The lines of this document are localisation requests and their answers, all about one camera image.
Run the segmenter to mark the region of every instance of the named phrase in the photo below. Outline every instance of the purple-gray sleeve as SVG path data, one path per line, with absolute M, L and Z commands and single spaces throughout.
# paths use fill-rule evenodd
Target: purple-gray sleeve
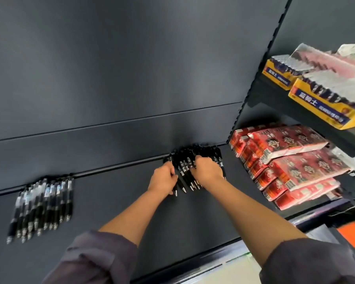
M 89 231 L 75 238 L 43 284 L 128 284 L 137 246 L 121 235 Z
M 341 244 L 295 239 L 271 253 L 259 276 L 262 284 L 354 284 L 355 257 Z

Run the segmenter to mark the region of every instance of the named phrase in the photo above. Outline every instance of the yellow display box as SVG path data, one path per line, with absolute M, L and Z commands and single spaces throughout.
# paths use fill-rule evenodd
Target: yellow display box
M 284 90 L 290 90 L 294 81 L 299 76 L 293 76 L 289 71 L 281 72 L 275 68 L 274 63 L 269 59 L 264 66 L 262 74 L 268 77 L 275 84 L 281 86 Z
M 355 109 L 344 103 L 330 103 L 313 93 L 310 85 L 298 78 L 288 96 L 337 129 L 355 127 Z

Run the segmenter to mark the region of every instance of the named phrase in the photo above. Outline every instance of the rolled-up sleeve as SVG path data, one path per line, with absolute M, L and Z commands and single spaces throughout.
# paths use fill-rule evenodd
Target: rolled-up sleeve
M 355 283 L 355 258 L 344 245 L 295 239 L 271 253 L 259 276 L 262 284 Z
M 43 284 L 128 284 L 137 246 L 121 235 L 89 231 L 75 238 Z

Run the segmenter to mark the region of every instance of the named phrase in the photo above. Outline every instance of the bundle of pens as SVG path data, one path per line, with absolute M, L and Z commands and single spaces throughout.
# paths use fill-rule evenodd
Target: bundle of pens
M 173 188 L 175 196 L 178 196 L 178 188 L 183 190 L 185 193 L 187 192 L 186 188 L 188 189 L 188 187 L 192 191 L 202 188 L 190 172 L 190 169 L 195 167 L 194 160 L 196 155 L 210 157 L 221 167 L 223 176 L 226 179 L 225 168 L 222 163 L 221 150 L 217 146 L 192 145 L 189 147 L 183 147 L 173 151 L 169 156 L 163 159 L 163 163 L 171 161 L 181 176 L 181 179 L 179 178 L 177 180 L 177 183 Z
M 45 178 L 29 185 L 16 199 L 10 221 L 7 244 L 14 239 L 22 243 L 45 230 L 56 230 L 60 223 L 72 215 L 72 177 L 62 177 L 48 182 Z

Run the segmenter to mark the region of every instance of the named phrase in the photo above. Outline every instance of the metal panel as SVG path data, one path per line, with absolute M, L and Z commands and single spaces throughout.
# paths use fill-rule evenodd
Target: metal panel
M 0 139 L 243 101 L 287 0 L 0 0 Z
M 276 209 L 268 202 L 228 146 L 222 149 L 227 178 L 234 186 Z M 6 232 L 16 194 L 0 196 L 0 283 L 38 284 L 57 264 L 75 236 L 98 229 L 118 215 L 146 189 L 162 161 L 76 179 L 74 215 L 56 231 L 29 242 L 6 245 Z M 206 191 L 168 196 L 158 207 L 139 247 L 133 279 L 238 238 L 225 210 Z
M 0 190 L 44 175 L 78 173 L 224 143 L 241 103 L 0 141 Z
M 355 43 L 355 0 L 292 0 L 270 55 L 306 43 L 322 51 Z

